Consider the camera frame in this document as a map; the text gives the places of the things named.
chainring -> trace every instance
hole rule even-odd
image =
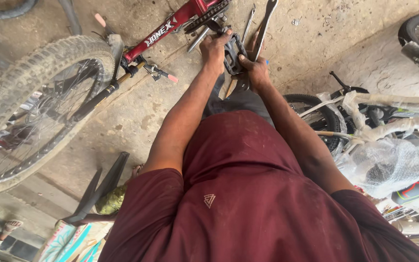
[[[227,8],[231,0],[223,0],[215,5],[212,5],[209,10],[206,11],[202,16],[195,19],[188,26],[184,28],[186,34],[195,32],[198,28],[206,24],[209,20],[213,19],[219,13],[223,12]]]

t-shirt logo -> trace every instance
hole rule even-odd
[[[216,198],[216,196],[214,194],[209,194],[209,195],[204,195],[203,197],[205,198],[203,202],[205,202],[208,208],[211,208],[211,204],[213,204],[213,201]]]

bicycle tire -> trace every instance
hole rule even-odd
[[[14,18],[25,14],[30,11],[32,7],[38,2],[38,0],[25,0],[22,4],[9,10],[0,11],[0,19]]]
[[[311,106],[315,106],[321,103],[321,100],[314,96],[303,95],[303,94],[290,94],[290,95],[283,95],[284,99],[287,102],[301,102]],[[327,124],[327,130],[331,132],[340,132],[340,122],[339,117],[335,115],[335,113],[329,109],[327,106],[323,106],[317,109],[321,115],[324,116]],[[340,138],[338,137],[331,137],[328,142],[325,142],[326,146],[328,147],[329,151],[332,152],[334,149],[339,145]]]
[[[401,46],[404,46],[411,41],[419,45],[419,39],[415,34],[415,28],[417,25],[419,25],[419,15],[411,17],[400,26],[398,38]]]
[[[72,64],[88,58],[101,60],[103,82],[109,83],[114,69],[114,57],[110,46],[101,39],[84,35],[57,40],[10,66],[0,76],[0,130],[20,104],[38,90],[44,81],[51,79]],[[79,132],[91,116],[90,113],[78,122],[56,146],[30,167],[22,170],[14,178],[0,182],[0,193],[18,185],[53,158]]]

bicycle text logo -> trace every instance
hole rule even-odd
[[[172,18],[172,22],[177,24],[176,17]],[[160,38],[162,35],[167,33],[176,24],[171,25],[171,19],[169,19],[162,27],[159,28],[159,30],[157,30],[155,33],[152,34],[152,36],[150,36],[148,38],[148,41],[145,40],[145,43],[147,44],[147,47],[152,45],[158,38]]]

hand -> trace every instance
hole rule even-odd
[[[229,29],[218,38],[206,36],[200,44],[201,56],[205,66],[220,75],[224,73],[224,45],[229,42],[232,29]]]
[[[256,62],[252,62],[244,55],[239,55],[238,59],[239,63],[248,70],[248,76],[251,82],[250,89],[252,92],[258,94],[265,88],[272,87],[266,59],[258,57]]]

